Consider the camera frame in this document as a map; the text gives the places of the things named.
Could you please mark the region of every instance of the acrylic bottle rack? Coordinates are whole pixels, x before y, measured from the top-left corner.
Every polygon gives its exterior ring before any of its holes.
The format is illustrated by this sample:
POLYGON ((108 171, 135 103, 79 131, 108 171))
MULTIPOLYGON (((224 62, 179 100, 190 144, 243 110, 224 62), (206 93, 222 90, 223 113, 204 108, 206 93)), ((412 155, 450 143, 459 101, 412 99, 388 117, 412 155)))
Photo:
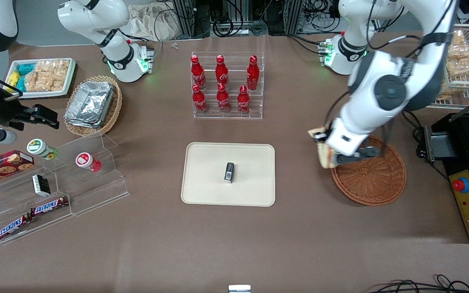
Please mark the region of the acrylic bottle rack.
POLYGON ((110 149, 116 146, 108 136, 96 133, 57 147, 58 155, 51 161, 35 157, 36 168, 18 173, 0 182, 0 229, 41 206, 60 197, 68 197, 69 206, 37 215, 0 244, 10 243, 26 235, 47 228, 69 217, 82 215, 107 203, 129 195, 124 176, 115 168, 110 149), (81 152, 90 153, 102 164, 98 172, 77 167, 75 158, 81 152), (45 198, 34 192, 32 176, 48 179, 51 196, 45 198))
MULTIPOLYGON (((262 119, 264 112, 264 72, 265 72, 265 58, 263 52, 193 52, 192 55, 197 55, 199 61, 204 68, 206 87, 202 90, 207 103, 208 111, 206 114, 198 114, 197 110, 193 107, 193 115, 197 119, 208 118, 225 118, 225 119, 262 119), (220 113, 218 108, 218 101, 216 100, 216 93, 218 92, 218 83, 216 81, 216 56, 223 55, 225 65, 229 70, 229 105, 231 111, 227 114, 220 113), (238 113, 238 94, 240 93, 240 86, 247 85, 247 67, 249 66, 249 57, 256 55, 258 59, 258 68, 260 75, 258 79, 258 86, 255 91, 248 91, 250 96, 250 111, 249 115, 240 115, 238 113)), ((193 85, 193 76, 191 77, 191 85, 193 85)), ((190 89, 189 100, 193 105, 191 96, 193 91, 190 89)))

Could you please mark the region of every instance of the table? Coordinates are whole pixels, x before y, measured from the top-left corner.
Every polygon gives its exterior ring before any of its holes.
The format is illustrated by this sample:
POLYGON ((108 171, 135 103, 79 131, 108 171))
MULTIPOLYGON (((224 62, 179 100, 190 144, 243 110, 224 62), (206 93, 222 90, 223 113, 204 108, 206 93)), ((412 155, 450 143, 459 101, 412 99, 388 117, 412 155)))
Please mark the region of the table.
MULTIPOLYGON (((374 38, 379 43, 393 36, 374 38)), ((406 164, 404 193, 387 206, 361 206, 320 167, 307 135, 346 90, 347 77, 321 68, 315 54, 286 37, 179 41, 179 50, 169 44, 153 74, 120 84, 125 100, 108 134, 119 144, 116 165, 131 195, 0 245, 0 292, 215 293, 251 284, 256 293, 364 293, 395 279, 434 284, 437 273, 469 283, 469 245, 450 186, 415 156, 407 122, 397 117, 390 139, 406 164), (195 120, 188 73, 193 50, 265 52, 263 120, 195 120), (184 154, 194 141, 274 146, 275 204, 184 204, 184 154)), ((414 45, 401 41, 385 49, 401 55, 414 45)), ((94 45, 11 50, 12 60, 47 57, 74 58, 76 84, 110 75, 94 45)), ((62 121, 66 101, 41 103, 62 121)), ((423 109, 417 115, 432 124, 446 113, 423 109)), ((77 138, 64 125, 56 132, 26 125, 18 135, 12 148, 24 149, 35 137, 52 146, 77 138)), ((9 148, 0 145, 0 154, 9 148)))

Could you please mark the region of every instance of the round wicker tray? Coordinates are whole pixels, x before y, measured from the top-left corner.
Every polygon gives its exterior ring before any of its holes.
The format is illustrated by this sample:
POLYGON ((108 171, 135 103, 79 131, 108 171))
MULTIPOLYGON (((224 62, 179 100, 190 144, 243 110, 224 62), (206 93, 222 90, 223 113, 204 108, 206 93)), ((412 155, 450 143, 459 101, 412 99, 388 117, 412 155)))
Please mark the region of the round wicker tray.
MULTIPOLYGON (((110 104, 110 107, 108 108, 108 113, 106 113, 106 118, 104 118, 104 124, 100 128, 89 128, 89 127, 81 127, 81 126, 74 126, 72 124, 69 124, 65 120, 65 125, 70 130, 71 133, 75 135, 80 135, 80 136, 87 136, 91 135, 95 132, 100 131, 101 133, 106 133, 110 131, 110 129, 113 127, 115 122, 117 122, 117 118, 119 117, 119 112, 121 111, 121 106, 123 105, 123 94, 121 93, 121 89, 119 88, 119 85, 115 80, 108 76, 95 76, 95 77, 90 77, 86 79, 83 82, 86 81, 95 81, 95 82, 108 82, 111 85, 114 86, 115 91, 113 92, 113 97, 112 97, 112 102, 110 104)), ((68 105, 66 106, 66 109, 70 106, 73 96, 75 96, 75 93, 79 89, 79 87, 82 85, 80 83, 77 85, 76 89, 72 92, 72 95, 70 96, 70 100, 68 100, 68 105)))
MULTIPOLYGON (((370 136, 369 143, 381 148, 383 142, 370 136)), ((396 200, 406 184, 406 169, 398 152, 389 144, 385 154, 360 162, 339 165, 331 170, 339 189, 355 202, 383 206, 396 200)))

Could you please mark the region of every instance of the cookie box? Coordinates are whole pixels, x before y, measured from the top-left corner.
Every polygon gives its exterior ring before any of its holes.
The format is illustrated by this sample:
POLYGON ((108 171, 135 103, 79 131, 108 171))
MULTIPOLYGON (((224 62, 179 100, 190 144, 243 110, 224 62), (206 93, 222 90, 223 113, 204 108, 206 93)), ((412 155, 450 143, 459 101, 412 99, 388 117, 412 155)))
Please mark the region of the cookie box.
POLYGON ((33 167, 34 159, 31 156, 17 150, 6 152, 0 155, 0 180, 33 167))

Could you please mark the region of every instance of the red button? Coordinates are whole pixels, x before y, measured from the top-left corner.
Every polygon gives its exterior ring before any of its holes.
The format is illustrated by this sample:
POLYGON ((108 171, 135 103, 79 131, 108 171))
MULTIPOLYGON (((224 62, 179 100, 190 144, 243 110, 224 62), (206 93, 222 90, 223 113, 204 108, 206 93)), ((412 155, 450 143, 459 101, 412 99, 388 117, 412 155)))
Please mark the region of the red button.
POLYGON ((464 184, 463 180, 460 180, 460 179, 454 180, 452 182, 452 186, 457 191, 463 191, 466 188, 466 185, 464 184))

